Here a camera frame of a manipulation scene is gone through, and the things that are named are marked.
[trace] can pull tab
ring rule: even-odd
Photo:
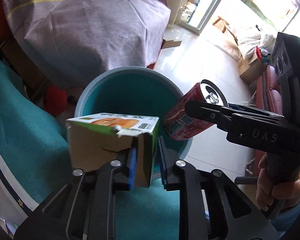
[[[213,93],[210,92],[209,95],[206,97],[206,100],[209,99],[211,104],[218,104],[219,103],[219,99],[218,97]]]

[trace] gold star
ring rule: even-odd
[[[21,201],[21,199],[18,200],[19,206],[23,207],[23,202]]]

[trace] can lid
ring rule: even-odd
[[[200,89],[207,103],[228,107],[225,96],[211,81],[206,79],[202,80],[200,82]]]

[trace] teal bucket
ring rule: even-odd
[[[133,114],[162,117],[183,96],[181,90],[168,78],[151,69],[120,67],[95,78],[83,91],[75,109],[75,117],[97,114]],[[192,138],[172,140],[160,125],[167,148],[177,151],[184,159]],[[159,156],[154,164],[153,179],[160,177]]]

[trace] yellow stripe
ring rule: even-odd
[[[26,2],[26,3],[20,4],[20,5],[16,6],[15,8],[13,8],[12,11],[6,16],[6,19],[8,20],[8,19],[11,17],[11,14],[12,14],[15,10],[17,10],[17,9],[23,7],[23,6],[26,6],[26,5],[29,5],[29,4],[32,4],[32,3],[54,2],[54,1],[64,1],[64,0],[32,0],[32,1],[30,1],[30,2]]]

